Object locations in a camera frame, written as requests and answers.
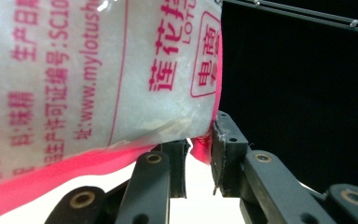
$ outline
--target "plastic bag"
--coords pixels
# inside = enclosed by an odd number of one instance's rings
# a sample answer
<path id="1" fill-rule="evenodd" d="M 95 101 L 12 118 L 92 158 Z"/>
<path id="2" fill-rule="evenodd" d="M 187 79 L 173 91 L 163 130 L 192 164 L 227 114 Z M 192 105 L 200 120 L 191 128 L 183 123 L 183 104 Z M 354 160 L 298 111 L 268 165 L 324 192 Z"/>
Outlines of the plastic bag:
<path id="1" fill-rule="evenodd" d="M 0 203 L 13 197 L 0 214 L 207 133 L 220 13 L 213 0 L 0 1 Z"/>

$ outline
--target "screw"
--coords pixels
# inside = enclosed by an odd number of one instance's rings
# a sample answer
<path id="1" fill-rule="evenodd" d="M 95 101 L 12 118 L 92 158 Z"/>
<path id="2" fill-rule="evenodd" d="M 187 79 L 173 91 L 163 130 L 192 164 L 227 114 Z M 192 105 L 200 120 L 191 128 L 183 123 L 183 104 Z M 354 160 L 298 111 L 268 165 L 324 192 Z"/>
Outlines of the screw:
<path id="1" fill-rule="evenodd" d="M 161 162 L 161 157 L 157 154 L 148 155 L 146 158 L 149 163 L 159 163 Z"/>
<path id="2" fill-rule="evenodd" d="M 351 189 L 344 189 L 341 191 L 341 197 L 348 203 L 358 206 L 358 192 Z"/>
<path id="3" fill-rule="evenodd" d="M 270 156 L 263 154 L 263 153 L 255 154 L 255 158 L 260 162 L 271 162 L 272 161 L 272 158 Z"/>
<path id="4" fill-rule="evenodd" d="M 73 208 L 83 208 L 89 206 L 92 202 L 94 202 L 95 194 L 92 191 L 83 191 L 77 193 L 72 197 L 69 204 Z"/>

